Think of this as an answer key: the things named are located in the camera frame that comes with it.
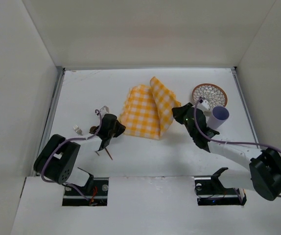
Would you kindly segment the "yellow white checkered cloth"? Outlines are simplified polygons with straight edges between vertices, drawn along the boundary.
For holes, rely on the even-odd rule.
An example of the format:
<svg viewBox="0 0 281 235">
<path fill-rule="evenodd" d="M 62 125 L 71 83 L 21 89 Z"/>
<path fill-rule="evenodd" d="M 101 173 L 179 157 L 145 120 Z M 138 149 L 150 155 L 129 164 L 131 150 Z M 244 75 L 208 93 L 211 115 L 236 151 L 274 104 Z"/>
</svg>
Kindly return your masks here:
<svg viewBox="0 0 281 235">
<path fill-rule="evenodd" d="M 119 122 L 126 127 L 126 135 L 159 140 L 173 123 L 172 108 L 178 107 L 175 93 L 153 77 L 150 85 L 129 90 Z"/>
</svg>

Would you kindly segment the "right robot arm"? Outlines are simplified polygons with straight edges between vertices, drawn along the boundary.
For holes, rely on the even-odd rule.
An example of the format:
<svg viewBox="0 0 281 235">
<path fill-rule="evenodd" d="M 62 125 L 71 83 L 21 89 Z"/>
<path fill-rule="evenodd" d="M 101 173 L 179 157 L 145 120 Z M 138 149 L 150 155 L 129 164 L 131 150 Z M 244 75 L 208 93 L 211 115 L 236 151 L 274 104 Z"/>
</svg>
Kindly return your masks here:
<svg viewBox="0 0 281 235">
<path fill-rule="evenodd" d="M 184 125 L 197 147 L 223 156 L 246 169 L 233 173 L 222 167 L 208 181 L 212 189 L 246 188 L 256 191 L 262 198 L 273 201 L 281 197 L 281 156 L 274 147 L 264 150 L 252 148 L 250 143 L 222 140 L 219 132 L 206 124 L 202 110 L 191 103 L 172 108 L 174 119 Z"/>
</svg>

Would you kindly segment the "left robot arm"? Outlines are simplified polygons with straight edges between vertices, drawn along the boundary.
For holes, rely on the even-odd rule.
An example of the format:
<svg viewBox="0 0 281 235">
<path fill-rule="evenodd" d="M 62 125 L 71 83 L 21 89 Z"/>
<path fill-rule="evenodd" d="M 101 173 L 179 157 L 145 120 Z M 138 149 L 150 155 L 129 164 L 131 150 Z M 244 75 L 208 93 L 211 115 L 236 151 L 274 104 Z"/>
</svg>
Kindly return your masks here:
<svg viewBox="0 0 281 235">
<path fill-rule="evenodd" d="M 99 125 L 90 129 L 90 136 L 70 139 L 58 134 L 51 136 L 33 166 L 43 181 L 73 188 L 82 195 L 92 191 L 94 176 L 75 167 L 77 156 L 105 150 L 126 129 L 113 114 L 99 114 L 99 120 Z"/>
</svg>

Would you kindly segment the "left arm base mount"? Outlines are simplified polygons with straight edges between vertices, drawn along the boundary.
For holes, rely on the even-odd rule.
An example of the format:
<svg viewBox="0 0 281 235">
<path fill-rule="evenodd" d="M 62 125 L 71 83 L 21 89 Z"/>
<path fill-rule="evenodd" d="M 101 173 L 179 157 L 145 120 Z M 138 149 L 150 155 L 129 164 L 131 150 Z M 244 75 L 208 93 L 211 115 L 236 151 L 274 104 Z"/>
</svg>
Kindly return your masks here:
<svg viewBox="0 0 281 235">
<path fill-rule="evenodd" d="M 109 178 L 96 178 L 92 174 L 76 168 L 62 173 L 64 207 L 103 207 L 108 202 Z"/>
</svg>

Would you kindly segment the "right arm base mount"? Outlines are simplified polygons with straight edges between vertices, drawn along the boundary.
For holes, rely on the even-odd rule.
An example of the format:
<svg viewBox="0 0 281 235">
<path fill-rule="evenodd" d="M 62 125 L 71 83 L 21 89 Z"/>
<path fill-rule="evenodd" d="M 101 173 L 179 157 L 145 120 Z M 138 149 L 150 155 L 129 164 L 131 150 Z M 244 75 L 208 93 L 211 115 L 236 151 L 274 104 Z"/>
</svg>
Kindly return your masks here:
<svg viewBox="0 0 281 235">
<path fill-rule="evenodd" d="M 222 167 L 212 175 L 194 177 L 194 192 L 199 206 L 244 206 L 246 193 L 240 188 L 225 188 L 219 177 L 228 170 Z"/>
</svg>

